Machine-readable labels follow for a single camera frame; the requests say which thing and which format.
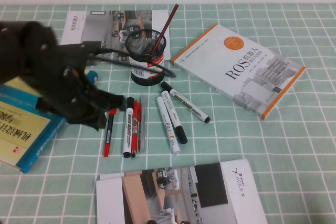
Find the blue book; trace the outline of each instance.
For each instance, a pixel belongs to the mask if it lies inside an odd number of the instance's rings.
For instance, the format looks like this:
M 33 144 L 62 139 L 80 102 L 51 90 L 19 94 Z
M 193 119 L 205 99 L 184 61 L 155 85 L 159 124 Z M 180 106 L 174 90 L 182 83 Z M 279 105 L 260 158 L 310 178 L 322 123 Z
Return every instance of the blue book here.
M 98 75 L 87 73 L 94 82 Z M 20 78 L 0 86 L 0 162 L 28 172 L 65 118 L 35 108 L 39 94 Z

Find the mesh pen holder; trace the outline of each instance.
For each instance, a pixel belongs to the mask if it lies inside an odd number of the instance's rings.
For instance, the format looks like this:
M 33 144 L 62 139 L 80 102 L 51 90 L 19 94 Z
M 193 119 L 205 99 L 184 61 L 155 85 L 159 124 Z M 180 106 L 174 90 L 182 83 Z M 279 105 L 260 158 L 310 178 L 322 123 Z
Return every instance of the mesh pen holder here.
M 164 66 L 163 51 L 166 47 L 166 38 L 163 36 L 160 43 L 152 54 L 156 41 L 161 33 L 152 29 L 142 29 L 131 33 L 126 39 L 126 49 L 130 55 L 130 63 L 162 71 L 152 63 Z M 151 73 L 140 69 L 131 69 L 132 80 L 142 86 L 152 86 L 162 81 L 164 72 Z

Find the pencil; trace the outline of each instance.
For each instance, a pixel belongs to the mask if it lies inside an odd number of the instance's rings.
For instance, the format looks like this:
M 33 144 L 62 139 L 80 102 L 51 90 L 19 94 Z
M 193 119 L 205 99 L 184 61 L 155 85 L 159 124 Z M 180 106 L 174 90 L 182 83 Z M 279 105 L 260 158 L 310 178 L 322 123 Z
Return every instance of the pencil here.
M 163 27 L 163 29 L 162 29 L 162 31 L 161 31 L 161 34 L 160 34 L 160 36 L 159 36 L 159 38 L 158 38 L 157 41 L 156 41 L 156 44 L 155 44 L 155 46 L 154 46 L 154 48 L 153 48 L 153 51 L 152 51 L 152 54 L 154 54 L 154 52 L 156 51 L 157 47 L 159 46 L 160 41 L 161 41 L 161 39 L 163 38 L 163 35 L 164 35 L 164 33 L 166 32 L 166 30 L 167 30 L 167 28 L 168 28 L 170 22 L 172 21 L 172 19 L 173 19 L 175 13 L 176 13 L 178 7 L 179 7 L 179 5 L 178 5 L 178 4 L 175 4 L 175 6 L 174 6 L 174 8 L 173 8 L 173 10 L 172 10 L 172 13 L 170 13 L 169 18 L 168 18 L 166 24 L 164 25 L 164 27 Z

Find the pen cap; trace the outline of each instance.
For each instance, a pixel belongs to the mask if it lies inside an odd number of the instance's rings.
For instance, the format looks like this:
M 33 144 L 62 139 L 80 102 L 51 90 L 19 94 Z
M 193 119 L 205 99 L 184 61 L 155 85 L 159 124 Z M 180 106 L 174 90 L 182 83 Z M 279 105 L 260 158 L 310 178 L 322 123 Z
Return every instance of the pen cap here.
M 181 144 L 186 144 L 188 142 L 187 136 L 185 135 L 182 126 L 175 128 L 175 134 Z
M 127 97 L 127 108 L 133 108 L 133 107 L 134 107 L 134 98 Z
M 161 82 L 161 88 L 168 91 L 168 93 L 173 89 L 168 83 L 165 81 Z

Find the red pencil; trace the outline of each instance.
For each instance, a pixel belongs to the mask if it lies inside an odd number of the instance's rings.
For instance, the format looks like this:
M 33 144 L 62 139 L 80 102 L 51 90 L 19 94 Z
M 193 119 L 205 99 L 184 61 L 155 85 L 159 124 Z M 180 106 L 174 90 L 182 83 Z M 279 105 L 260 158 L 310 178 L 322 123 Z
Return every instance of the red pencil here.
M 173 10 L 172 10 L 172 13 L 170 13 L 169 18 L 168 18 L 166 24 L 164 25 L 164 27 L 163 27 L 163 29 L 162 29 L 162 31 L 161 31 L 161 35 L 159 36 L 159 38 L 158 38 L 157 41 L 156 41 L 156 44 L 155 44 L 155 46 L 154 46 L 154 48 L 153 48 L 153 51 L 152 51 L 152 54 L 154 54 L 154 52 L 156 51 L 157 47 L 159 46 L 160 41 L 161 41 L 161 39 L 163 38 L 163 35 L 164 35 L 164 33 L 166 32 L 166 30 L 167 30 L 167 28 L 168 28 L 170 22 L 172 21 L 172 19 L 173 19 L 175 13 L 176 13 L 178 7 L 179 7 L 179 5 L 178 5 L 178 4 L 175 4 L 175 6 L 174 6 L 174 8 L 173 8 Z
M 138 151 L 138 122 L 140 120 L 140 103 L 136 100 L 134 102 L 133 110 L 133 129 L 132 129 L 132 158 L 135 159 L 136 152 Z
M 108 157 L 110 154 L 113 119 L 114 119 L 114 115 L 116 114 L 116 112 L 117 112 L 117 109 L 109 111 L 109 118 L 107 122 L 107 131 L 106 131 L 105 146 L 104 146 L 104 157 Z

